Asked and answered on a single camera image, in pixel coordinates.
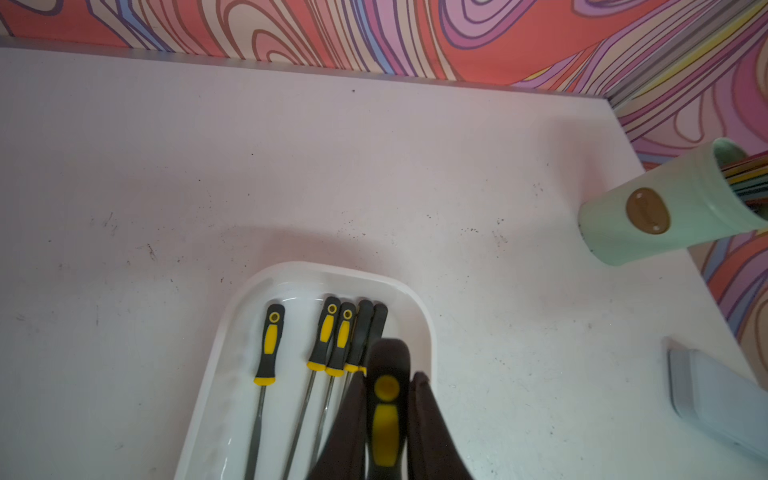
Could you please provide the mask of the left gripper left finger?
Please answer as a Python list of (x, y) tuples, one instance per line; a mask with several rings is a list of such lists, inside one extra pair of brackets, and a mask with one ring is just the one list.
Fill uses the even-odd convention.
[(363, 373), (351, 377), (324, 448), (307, 478), (361, 480), (365, 475), (367, 395)]

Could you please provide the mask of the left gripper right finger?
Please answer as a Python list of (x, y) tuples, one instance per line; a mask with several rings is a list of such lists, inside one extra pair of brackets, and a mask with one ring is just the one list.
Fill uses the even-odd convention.
[(416, 372), (409, 384), (407, 471), (415, 480), (472, 480), (433, 394), (430, 379)]

